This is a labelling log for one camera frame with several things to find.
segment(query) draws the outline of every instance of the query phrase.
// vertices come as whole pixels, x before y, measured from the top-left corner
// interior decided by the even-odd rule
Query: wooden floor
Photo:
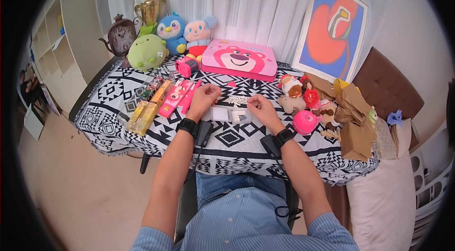
[[[139,231],[151,181],[140,159],[100,154],[64,117],[46,114],[40,139],[22,130],[20,163],[31,197],[68,250],[128,250]],[[293,233],[306,234],[304,219]]]

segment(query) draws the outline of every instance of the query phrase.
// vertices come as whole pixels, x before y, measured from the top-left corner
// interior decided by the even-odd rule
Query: pink ball
[[[311,134],[317,123],[316,116],[307,110],[298,112],[292,121],[294,130],[299,134]]]

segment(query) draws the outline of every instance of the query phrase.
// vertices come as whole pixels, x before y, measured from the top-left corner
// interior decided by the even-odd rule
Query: white shelf
[[[60,34],[61,15],[64,34]],[[109,61],[95,0],[46,0],[31,31],[36,67],[60,108],[70,112]]]

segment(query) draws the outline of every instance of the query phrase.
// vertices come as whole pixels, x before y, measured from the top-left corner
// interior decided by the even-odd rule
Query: painting
[[[331,83],[352,82],[367,13],[360,0],[310,0],[292,67]]]
[[[57,105],[54,103],[52,96],[49,94],[46,85],[40,83],[40,87],[43,90],[44,96],[46,97],[47,103],[49,104],[51,110],[56,113],[57,116],[60,116],[60,111],[58,111]]]

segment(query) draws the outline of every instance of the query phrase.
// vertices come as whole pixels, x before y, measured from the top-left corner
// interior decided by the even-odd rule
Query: clock
[[[131,45],[133,45],[134,40],[137,39],[133,21],[122,17],[122,14],[117,14],[117,16],[114,17],[115,23],[112,24],[109,32],[107,32],[107,39],[109,42],[106,42],[103,38],[98,39],[104,42],[108,51],[118,57],[126,56]]]

